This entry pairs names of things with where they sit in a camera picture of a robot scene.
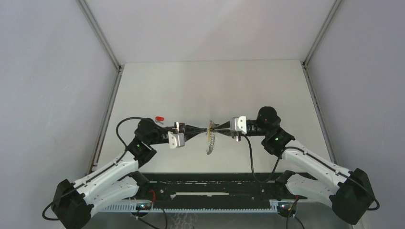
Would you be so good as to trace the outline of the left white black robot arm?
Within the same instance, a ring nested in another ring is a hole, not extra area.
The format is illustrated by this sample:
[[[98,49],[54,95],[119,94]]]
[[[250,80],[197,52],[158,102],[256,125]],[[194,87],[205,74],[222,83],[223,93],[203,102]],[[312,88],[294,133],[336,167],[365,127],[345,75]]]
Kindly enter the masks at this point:
[[[134,138],[124,143],[124,150],[96,171],[70,182],[61,181],[56,188],[53,201],[43,210],[42,218],[51,220],[46,211],[55,214],[66,229],[81,229],[98,212],[125,198],[135,196],[143,199],[149,194],[149,186],[139,169],[157,153],[152,145],[168,144],[171,149],[185,146],[186,141],[207,132],[206,128],[176,122],[162,127],[151,118],[129,117],[120,121],[137,120]]]

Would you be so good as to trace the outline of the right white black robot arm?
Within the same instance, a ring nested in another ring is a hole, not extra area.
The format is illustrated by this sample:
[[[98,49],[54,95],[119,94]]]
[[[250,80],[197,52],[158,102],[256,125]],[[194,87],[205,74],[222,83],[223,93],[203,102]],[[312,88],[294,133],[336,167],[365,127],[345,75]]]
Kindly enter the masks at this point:
[[[281,118],[271,106],[259,109],[255,120],[245,116],[232,117],[221,125],[209,127],[210,133],[220,133],[240,141],[242,137],[263,136],[263,148],[278,161],[290,162],[312,178],[287,170],[276,181],[281,198],[291,195],[305,197],[332,209],[344,222],[355,225],[367,211],[378,210],[377,200],[368,175],[357,168],[350,170],[328,161],[309,150],[281,126]]]

